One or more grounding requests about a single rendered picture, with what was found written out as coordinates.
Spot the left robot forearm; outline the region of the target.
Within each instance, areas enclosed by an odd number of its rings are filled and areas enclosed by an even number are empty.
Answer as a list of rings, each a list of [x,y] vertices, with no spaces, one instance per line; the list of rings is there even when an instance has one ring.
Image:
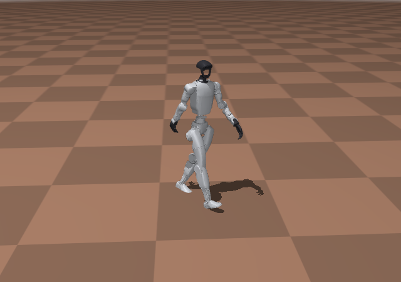
[[[226,108],[223,109],[222,111],[227,119],[231,122],[232,125],[234,125],[233,119],[235,118],[234,115],[230,112],[229,107],[227,106]]]

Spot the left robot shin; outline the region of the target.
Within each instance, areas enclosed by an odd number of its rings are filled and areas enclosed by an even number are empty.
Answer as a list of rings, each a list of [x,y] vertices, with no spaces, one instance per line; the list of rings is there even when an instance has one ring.
[[[184,174],[180,180],[180,184],[185,184],[187,182],[187,180],[189,179],[189,177],[194,173],[194,167],[196,163],[191,163],[189,161],[186,162],[185,168],[184,168]],[[185,183],[184,183],[185,182]]]

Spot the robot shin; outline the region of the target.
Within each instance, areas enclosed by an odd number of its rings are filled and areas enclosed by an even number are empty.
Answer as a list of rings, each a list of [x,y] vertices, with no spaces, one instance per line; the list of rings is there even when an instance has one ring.
[[[211,193],[210,193],[210,189],[209,189],[210,184],[209,184],[209,177],[208,177],[206,167],[203,167],[202,171],[201,171],[199,166],[196,165],[194,167],[194,171],[196,174],[196,179],[199,184],[199,187],[201,188],[201,190],[203,192],[204,199],[206,200],[206,203],[209,203],[209,201],[211,200]]]
[[[180,184],[185,184],[187,182],[187,180],[189,179],[189,177],[194,173],[194,167],[196,163],[191,163],[189,161],[186,162],[185,168],[184,168],[184,174],[180,180]],[[185,182],[185,183],[184,183]]]

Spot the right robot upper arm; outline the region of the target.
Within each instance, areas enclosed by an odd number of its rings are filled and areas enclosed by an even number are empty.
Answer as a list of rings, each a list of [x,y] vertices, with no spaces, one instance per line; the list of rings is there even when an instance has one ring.
[[[186,109],[187,109],[186,103],[188,102],[190,95],[195,92],[196,88],[197,88],[197,86],[195,83],[188,83],[185,85],[179,110],[181,110],[183,112],[186,111]]]

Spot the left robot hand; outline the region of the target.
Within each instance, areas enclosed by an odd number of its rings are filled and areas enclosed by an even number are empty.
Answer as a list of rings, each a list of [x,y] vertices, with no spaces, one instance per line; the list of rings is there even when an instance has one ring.
[[[233,122],[234,122],[234,125],[233,125],[233,126],[236,127],[237,132],[239,133],[239,138],[238,138],[238,139],[240,139],[240,138],[242,138],[242,135],[243,135],[242,128],[241,128],[241,126],[239,125],[239,122],[237,121],[236,118],[233,119]]]

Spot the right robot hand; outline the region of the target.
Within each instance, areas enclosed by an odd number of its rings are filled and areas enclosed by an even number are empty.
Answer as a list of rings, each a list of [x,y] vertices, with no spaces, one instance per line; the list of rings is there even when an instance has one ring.
[[[176,130],[177,122],[178,122],[178,121],[176,121],[174,124],[171,122],[171,123],[170,123],[170,127],[171,127],[171,129],[172,129],[173,132],[177,132],[177,133],[178,133],[178,131]]]

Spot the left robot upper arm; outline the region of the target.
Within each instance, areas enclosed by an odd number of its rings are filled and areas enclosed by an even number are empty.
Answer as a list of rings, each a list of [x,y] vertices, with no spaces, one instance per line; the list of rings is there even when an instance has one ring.
[[[218,108],[224,109],[227,107],[227,103],[222,100],[221,85],[218,82],[213,82],[213,83],[215,84],[214,96],[216,98]]]

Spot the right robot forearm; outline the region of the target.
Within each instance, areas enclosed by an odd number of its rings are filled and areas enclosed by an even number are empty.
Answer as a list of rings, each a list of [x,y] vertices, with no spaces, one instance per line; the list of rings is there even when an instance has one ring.
[[[180,108],[180,103],[176,109],[175,115],[173,116],[173,118],[171,119],[171,122],[174,124],[176,121],[180,120],[181,115],[183,114],[183,111],[179,110]]]

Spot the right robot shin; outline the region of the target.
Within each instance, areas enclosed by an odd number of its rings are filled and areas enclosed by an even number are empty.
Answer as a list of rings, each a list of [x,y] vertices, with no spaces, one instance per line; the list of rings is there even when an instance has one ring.
[[[203,167],[202,171],[201,171],[199,166],[196,165],[194,167],[194,171],[196,174],[196,179],[199,184],[199,187],[201,188],[201,190],[203,192],[204,199],[206,200],[206,203],[209,203],[209,201],[211,200],[211,193],[210,193],[210,189],[209,189],[210,184],[209,184],[209,177],[208,177],[206,167]]]

